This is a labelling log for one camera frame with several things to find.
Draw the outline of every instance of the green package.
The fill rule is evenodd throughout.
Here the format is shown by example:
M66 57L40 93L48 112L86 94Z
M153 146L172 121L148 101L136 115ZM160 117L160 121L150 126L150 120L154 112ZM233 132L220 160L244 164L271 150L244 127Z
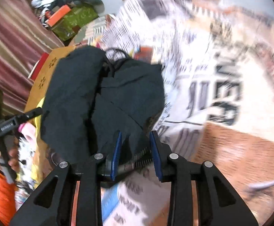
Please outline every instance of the green package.
M81 27L96 18L98 14L93 6L85 3L83 6L72 8L52 27L52 31L59 39L65 41L74 37Z

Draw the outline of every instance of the orange box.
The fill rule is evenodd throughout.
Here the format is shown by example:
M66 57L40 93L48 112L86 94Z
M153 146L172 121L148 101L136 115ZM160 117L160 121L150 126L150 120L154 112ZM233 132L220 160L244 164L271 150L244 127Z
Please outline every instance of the orange box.
M53 26L55 25L62 17L64 17L68 12L71 11L68 5L62 6L56 13L54 13L50 19L47 20L47 25Z

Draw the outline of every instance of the clutter pile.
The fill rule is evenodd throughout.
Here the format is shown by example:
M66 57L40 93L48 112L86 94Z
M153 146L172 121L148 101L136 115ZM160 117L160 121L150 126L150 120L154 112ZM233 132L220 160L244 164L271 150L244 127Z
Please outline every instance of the clutter pile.
M41 138L76 163L109 152L121 130L131 172L154 129L173 152L213 161L264 224L274 211L274 20L222 0L123 1L57 64ZM166 225L170 184L146 165L102 190L105 226Z
M66 41L98 17L103 3L101 0L33 0L31 5L42 25Z

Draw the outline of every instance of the black jacket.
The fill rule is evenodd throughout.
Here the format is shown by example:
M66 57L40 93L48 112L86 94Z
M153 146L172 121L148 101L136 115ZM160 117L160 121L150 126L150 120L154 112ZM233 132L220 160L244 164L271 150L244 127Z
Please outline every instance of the black jacket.
M45 96L41 138L72 164L112 151L118 130L119 163L129 161L149 147L147 134L164 107L160 65L106 61L101 49L74 50L59 61Z

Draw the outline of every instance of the metal screw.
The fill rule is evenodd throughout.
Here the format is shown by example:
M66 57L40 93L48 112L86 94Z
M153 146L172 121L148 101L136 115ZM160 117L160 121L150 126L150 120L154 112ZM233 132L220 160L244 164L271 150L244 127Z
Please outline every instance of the metal screw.
M103 158L103 154L97 153L97 154L94 155L94 158L95 158L96 160L100 160L100 159Z
M62 161L61 163L59 163L60 168L65 168L67 166L68 166L68 163L66 161Z
M170 158L173 159L173 160L175 160L175 159L178 159L179 156L176 153L171 153L170 154Z
M205 165L206 167L212 167L212 166L213 166L213 163L212 163L211 161L205 161L205 162L204 162L204 165Z

